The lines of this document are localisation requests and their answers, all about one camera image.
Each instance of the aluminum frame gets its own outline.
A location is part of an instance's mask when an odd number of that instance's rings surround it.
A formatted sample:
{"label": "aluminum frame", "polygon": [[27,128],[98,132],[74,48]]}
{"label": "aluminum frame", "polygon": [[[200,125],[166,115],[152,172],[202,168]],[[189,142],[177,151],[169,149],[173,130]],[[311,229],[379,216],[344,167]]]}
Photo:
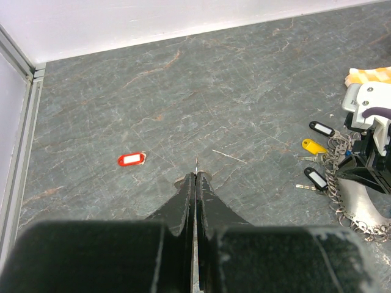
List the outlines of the aluminum frame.
{"label": "aluminum frame", "polygon": [[17,47],[10,35],[0,25],[0,53],[16,69],[16,71],[28,80],[32,80],[35,72],[33,64]]}
{"label": "aluminum frame", "polygon": [[26,81],[26,94],[0,209],[0,271],[15,243],[46,64],[36,68],[0,26],[0,53]]}

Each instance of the key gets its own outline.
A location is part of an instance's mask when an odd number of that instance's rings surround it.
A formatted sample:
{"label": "key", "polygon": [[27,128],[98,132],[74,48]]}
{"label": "key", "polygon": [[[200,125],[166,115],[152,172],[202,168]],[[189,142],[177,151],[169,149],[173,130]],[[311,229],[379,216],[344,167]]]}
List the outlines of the key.
{"label": "key", "polygon": [[306,185],[301,185],[301,184],[296,184],[296,188],[301,188],[301,189],[308,189],[312,191],[317,191],[315,186],[306,186]]}
{"label": "key", "polygon": [[316,156],[313,157],[298,157],[300,161],[311,161],[318,163],[320,165],[324,165],[324,161],[326,160],[326,154],[325,153],[318,153]]}

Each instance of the red key tag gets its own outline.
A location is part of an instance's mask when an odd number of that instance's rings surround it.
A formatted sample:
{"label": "red key tag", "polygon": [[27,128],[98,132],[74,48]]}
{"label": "red key tag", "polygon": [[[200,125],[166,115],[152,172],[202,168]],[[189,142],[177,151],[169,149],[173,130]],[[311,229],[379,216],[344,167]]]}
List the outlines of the red key tag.
{"label": "red key tag", "polygon": [[118,164],[121,167],[142,165],[145,162],[145,157],[147,157],[147,155],[144,153],[123,154],[118,158]]}

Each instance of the yellow checkered cloth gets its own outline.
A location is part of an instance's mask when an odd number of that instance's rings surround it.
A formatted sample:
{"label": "yellow checkered cloth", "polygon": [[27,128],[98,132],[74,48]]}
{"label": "yellow checkered cloth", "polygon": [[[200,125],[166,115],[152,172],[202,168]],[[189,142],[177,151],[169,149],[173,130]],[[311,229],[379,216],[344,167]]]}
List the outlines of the yellow checkered cloth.
{"label": "yellow checkered cloth", "polygon": [[349,75],[345,77],[345,84],[363,84],[368,81],[380,81],[391,84],[391,67],[361,70],[351,68]]}

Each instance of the black key tag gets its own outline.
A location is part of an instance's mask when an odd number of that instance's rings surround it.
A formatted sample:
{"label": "black key tag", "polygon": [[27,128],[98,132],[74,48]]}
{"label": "black key tag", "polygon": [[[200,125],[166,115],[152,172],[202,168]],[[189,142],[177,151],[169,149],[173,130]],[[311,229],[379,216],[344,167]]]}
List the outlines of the black key tag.
{"label": "black key tag", "polygon": [[334,129],[324,125],[323,123],[317,121],[310,122],[310,128],[316,132],[323,134],[324,136],[332,137],[335,134]]}
{"label": "black key tag", "polygon": [[325,191],[327,189],[327,181],[314,168],[307,167],[304,169],[304,174],[315,185],[316,189]]}

